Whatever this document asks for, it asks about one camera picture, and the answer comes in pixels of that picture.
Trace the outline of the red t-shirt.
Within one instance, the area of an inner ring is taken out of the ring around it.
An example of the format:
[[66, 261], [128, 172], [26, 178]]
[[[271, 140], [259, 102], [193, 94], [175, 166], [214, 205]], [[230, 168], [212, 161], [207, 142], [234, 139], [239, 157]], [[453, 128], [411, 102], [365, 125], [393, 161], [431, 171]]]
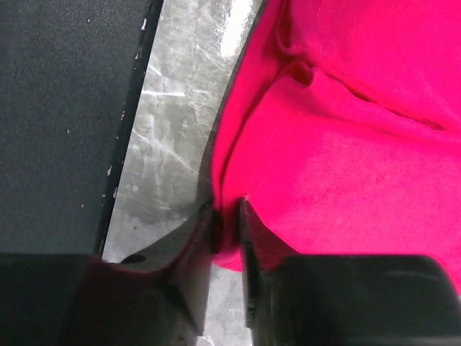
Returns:
[[424, 254], [460, 285], [460, 3], [269, 1], [212, 157], [215, 263], [237, 210], [307, 254]]

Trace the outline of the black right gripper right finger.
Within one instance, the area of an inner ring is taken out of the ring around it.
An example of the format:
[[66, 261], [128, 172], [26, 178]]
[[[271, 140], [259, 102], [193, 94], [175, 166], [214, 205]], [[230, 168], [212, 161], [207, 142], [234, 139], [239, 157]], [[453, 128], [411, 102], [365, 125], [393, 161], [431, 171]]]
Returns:
[[460, 300], [434, 260], [296, 252], [239, 205], [246, 325], [255, 345], [458, 345]]

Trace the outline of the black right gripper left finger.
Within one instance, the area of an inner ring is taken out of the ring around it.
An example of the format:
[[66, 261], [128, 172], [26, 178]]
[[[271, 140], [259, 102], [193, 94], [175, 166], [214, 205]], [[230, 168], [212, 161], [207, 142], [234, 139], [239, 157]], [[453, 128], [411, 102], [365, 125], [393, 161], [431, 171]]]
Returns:
[[3, 345], [195, 345], [212, 262], [209, 203], [120, 263], [83, 254], [1, 256]]

